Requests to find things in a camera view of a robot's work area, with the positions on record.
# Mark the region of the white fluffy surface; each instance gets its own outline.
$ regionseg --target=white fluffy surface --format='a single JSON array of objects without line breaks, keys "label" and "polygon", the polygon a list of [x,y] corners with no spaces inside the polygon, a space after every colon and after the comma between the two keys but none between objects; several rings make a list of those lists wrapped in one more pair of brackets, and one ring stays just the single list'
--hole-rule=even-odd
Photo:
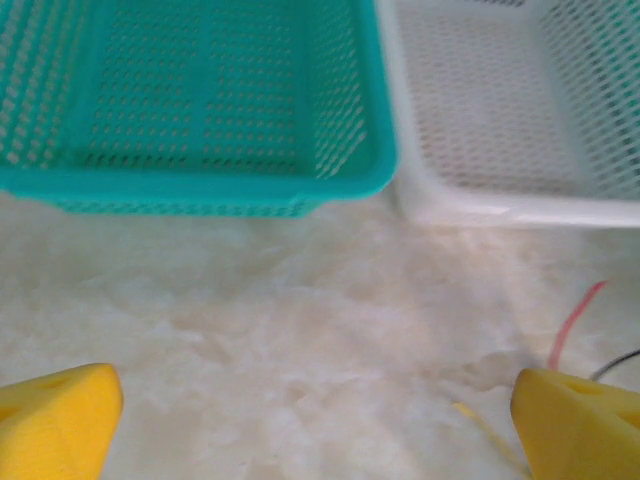
[{"label": "white fluffy surface", "polygon": [[417,229],[388,193],[284,221],[5,199],[0,383],[113,363],[104,480],[516,479],[451,398],[517,446],[514,379],[591,284],[611,282],[563,370],[640,346],[639,252],[635,232]]}]

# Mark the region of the red wire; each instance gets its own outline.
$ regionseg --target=red wire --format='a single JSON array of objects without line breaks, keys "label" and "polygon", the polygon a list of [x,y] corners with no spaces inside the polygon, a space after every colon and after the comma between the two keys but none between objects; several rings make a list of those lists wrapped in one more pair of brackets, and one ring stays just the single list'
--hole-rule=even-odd
[{"label": "red wire", "polygon": [[558,364],[560,363],[560,354],[562,353],[564,344],[567,341],[569,332],[578,321],[578,319],[582,316],[584,311],[587,309],[591,301],[606,284],[607,282],[598,282],[593,287],[591,287],[584,298],[580,301],[578,306],[576,306],[573,312],[571,312],[571,315],[569,315],[569,317],[562,324],[562,328],[556,335],[556,339],[553,343],[553,348],[551,349],[551,354],[549,355],[549,359],[547,360],[547,368],[549,368],[550,370],[558,370]]}]

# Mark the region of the basket bottom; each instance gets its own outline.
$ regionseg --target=basket bottom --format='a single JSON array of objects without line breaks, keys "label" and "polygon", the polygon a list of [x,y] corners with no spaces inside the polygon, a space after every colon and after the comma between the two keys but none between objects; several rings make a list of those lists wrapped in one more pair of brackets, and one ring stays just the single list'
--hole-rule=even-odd
[{"label": "basket bottom", "polygon": [[399,2],[426,167],[465,190],[587,194],[532,31],[472,12]]}]

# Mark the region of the white plastic basket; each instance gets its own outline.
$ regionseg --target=white plastic basket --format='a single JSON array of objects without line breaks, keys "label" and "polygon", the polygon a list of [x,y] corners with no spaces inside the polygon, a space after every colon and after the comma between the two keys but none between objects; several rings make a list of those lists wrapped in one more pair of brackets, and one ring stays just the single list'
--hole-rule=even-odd
[{"label": "white plastic basket", "polygon": [[378,11],[410,218],[640,226],[640,1]]}]

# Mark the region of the wire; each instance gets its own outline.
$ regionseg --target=wire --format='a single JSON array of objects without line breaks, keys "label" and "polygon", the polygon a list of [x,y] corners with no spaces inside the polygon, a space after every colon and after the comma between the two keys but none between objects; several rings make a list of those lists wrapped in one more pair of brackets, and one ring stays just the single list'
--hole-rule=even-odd
[{"label": "wire", "polygon": [[462,413],[465,417],[470,418],[474,423],[480,427],[489,437],[489,440],[495,445],[498,451],[502,454],[507,461],[513,465],[527,480],[533,480],[533,476],[529,471],[529,467],[520,461],[516,453],[509,447],[507,442],[498,433],[491,428],[491,426],[476,412],[471,410],[467,405],[462,402],[452,403],[454,408]]},{"label": "wire", "polygon": [[615,367],[617,367],[618,365],[620,365],[621,363],[624,363],[627,360],[631,360],[632,358],[637,357],[637,356],[640,356],[640,348],[638,350],[634,350],[633,352],[629,352],[629,353],[627,353],[625,355],[622,355],[621,357],[618,357],[615,360],[611,360],[604,367],[602,367],[602,368],[596,370],[594,373],[592,373],[591,376],[589,377],[589,380],[597,382],[607,372],[609,372],[609,370],[612,370]]},{"label": "wire", "polygon": [[565,320],[562,324],[562,328],[556,335],[556,339],[553,343],[553,348],[551,349],[551,354],[549,355],[549,359],[547,360],[547,367],[549,370],[558,370],[558,364],[560,363],[560,354],[564,348],[564,344],[567,341],[567,337],[569,336],[569,332],[578,321],[578,319],[585,312],[589,304],[598,294],[598,292],[607,284],[607,282],[598,282],[594,286],[592,286],[584,296],[584,298],[580,301],[580,303],[576,306],[576,308],[571,312],[571,315]]}]

